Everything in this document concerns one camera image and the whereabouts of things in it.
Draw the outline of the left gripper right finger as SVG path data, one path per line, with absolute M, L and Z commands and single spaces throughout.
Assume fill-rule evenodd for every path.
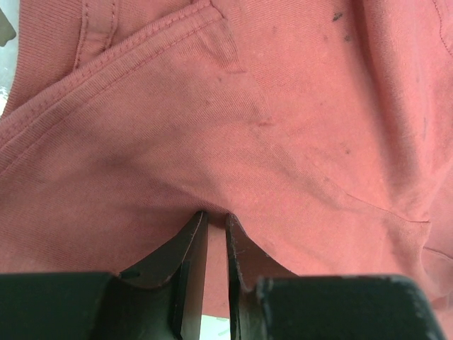
M 237 216 L 226 219 L 229 267 L 229 313 L 232 339 L 264 339 L 263 313 L 256 285 L 276 268 L 276 262 L 246 234 Z

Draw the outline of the red t shirt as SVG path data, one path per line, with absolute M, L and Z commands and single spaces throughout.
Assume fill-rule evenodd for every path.
M 1 271 L 112 271 L 212 214 L 299 275 L 400 273 L 452 325 L 451 1 L 22 1 Z

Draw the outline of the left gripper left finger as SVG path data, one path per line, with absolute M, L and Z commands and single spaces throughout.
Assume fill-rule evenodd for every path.
M 196 212 L 176 236 L 120 273 L 138 303 L 140 339 L 200 337 L 207 227 L 207 213 Z

